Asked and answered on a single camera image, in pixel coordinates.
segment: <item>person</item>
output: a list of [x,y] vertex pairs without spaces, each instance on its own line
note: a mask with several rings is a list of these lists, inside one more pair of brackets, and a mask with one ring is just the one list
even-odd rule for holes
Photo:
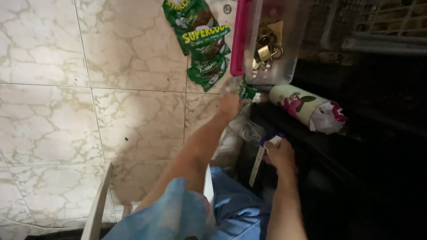
[[211,168],[216,225],[205,228],[209,211],[203,196],[206,168],[221,133],[238,113],[239,103],[240,98],[234,94],[217,100],[215,116],[187,140],[134,213],[118,222],[104,240],[307,238],[301,218],[295,152],[285,138],[278,148],[265,143],[267,161],[278,174],[272,205],[229,178],[222,169]]

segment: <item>green snack wrapper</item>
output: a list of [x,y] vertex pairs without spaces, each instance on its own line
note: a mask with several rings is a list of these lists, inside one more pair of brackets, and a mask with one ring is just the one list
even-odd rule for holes
[[255,97],[257,90],[255,88],[251,88],[248,86],[248,83],[245,80],[245,76],[243,75],[242,82],[239,86],[239,96],[241,99],[250,99],[252,100]]
[[203,87],[207,92],[224,75],[230,60],[224,56],[216,56],[211,61],[192,61],[192,67],[187,69],[190,80]]
[[217,55],[225,56],[231,53],[225,44],[224,36],[230,32],[227,25],[221,25],[210,29],[187,32],[178,38],[179,45],[191,53],[193,61],[205,62],[214,59]]
[[[205,0],[183,0],[179,5],[164,0],[162,7],[178,39],[187,32],[219,26]],[[186,49],[186,44],[179,42],[179,45],[187,56],[189,50]]]

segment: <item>hand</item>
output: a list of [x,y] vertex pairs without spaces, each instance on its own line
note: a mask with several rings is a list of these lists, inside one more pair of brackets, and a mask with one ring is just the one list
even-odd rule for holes
[[282,139],[278,148],[268,141],[265,142],[264,147],[268,149],[268,157],[265,160],[276,167],[278,174],[295,176],[295,150],[286,138]]
[[236,94],[226,93],[218,98],[218,113],[223,114],[228,120],[233,120],[239,111],[240,97]]

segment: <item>marble tile wall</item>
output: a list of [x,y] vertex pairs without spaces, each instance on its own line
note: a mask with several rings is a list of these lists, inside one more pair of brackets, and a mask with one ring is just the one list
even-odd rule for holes
[[[233,30],[237,1],[206,0]],[[230,14],[223,13],[229,4]],[[0,1],[0,238],[46,234],[19,222],[81,228],[105,172],[103,222],[121,219],[216,112],[187,79],[161,0]],[[232,47],[233,33],[226,37]],[[241,139],[223,132],[214,165]]]

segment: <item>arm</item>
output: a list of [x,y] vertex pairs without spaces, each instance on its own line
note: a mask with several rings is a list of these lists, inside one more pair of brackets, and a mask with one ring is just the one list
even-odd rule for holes
[[282,140],[279,148],[270,142],[266,142],[265,147],[278,175],[267,239],[305,240],[307,236],[302,223],[295,174],[295,151],[286,139]]
[[237,114],[239,102],[239,96],[232,94],[226,94],[218,99],[217,114],[186,141],[182,150],[172,159],[171,164],[160,176],[157,184],[135,211],[155,202],[166,190],[170,181],[175,178],[184,177],[187,180],[187,190],[203,194],[206,168],[218,147],[222,132]]

